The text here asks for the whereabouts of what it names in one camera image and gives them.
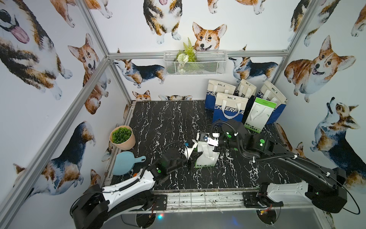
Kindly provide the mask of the blue white bag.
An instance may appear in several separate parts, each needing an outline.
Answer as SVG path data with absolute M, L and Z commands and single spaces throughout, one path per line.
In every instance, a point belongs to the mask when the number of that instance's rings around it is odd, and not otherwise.
M 214 105 L 213 122 L 235 120 L 242 122 L 249 99 L 218 93 Z

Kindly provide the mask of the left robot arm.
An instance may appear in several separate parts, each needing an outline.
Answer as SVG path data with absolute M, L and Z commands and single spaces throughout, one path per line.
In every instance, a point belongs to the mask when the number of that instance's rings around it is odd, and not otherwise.
M 167 195 L 153 194 L 152 189 L 180 169 L 193 169 L 202 152 L 190 149 L 190 156 L 171 148 L 137 175 L 121 183 L 88 188 L 70 208 L 77 229 L 100 229 L 110 219 L 135 211 L 167 209 Z

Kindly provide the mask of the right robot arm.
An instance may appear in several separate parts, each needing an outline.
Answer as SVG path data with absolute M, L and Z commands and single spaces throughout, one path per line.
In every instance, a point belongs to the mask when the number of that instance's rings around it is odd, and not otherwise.
M 351 196 L 344 186 L 346 172 L 343 169 L 329 169 L 300 157 L 261 134 L 248 133 L 244 124 L 236 120 L 213 122 L 208 140 L 210 145 L 232 150 L 253 163 L 273 162 L 296 175 L 308 185 L 305 197 L 326 212 L 339 213 Z

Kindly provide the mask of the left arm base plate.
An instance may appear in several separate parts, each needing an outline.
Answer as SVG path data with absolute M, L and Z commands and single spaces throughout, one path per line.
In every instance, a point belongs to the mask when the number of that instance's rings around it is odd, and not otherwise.
M 159 211 L 159 210 L 166 210 L 167 208 L 167 195 L 152 195 L 150 198 L 147 199 L 146 204 L 143 206 L 143 210 L 145 211 Z

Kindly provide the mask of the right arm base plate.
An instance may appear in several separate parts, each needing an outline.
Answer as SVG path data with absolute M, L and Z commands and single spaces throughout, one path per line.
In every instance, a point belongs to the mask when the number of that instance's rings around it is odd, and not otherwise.
M 275 202 L 265 194 L 258 192 L 243 192 L 244 206 L 246 208 L 268 209 L 270 207 L 283 207 L 282 201 Z

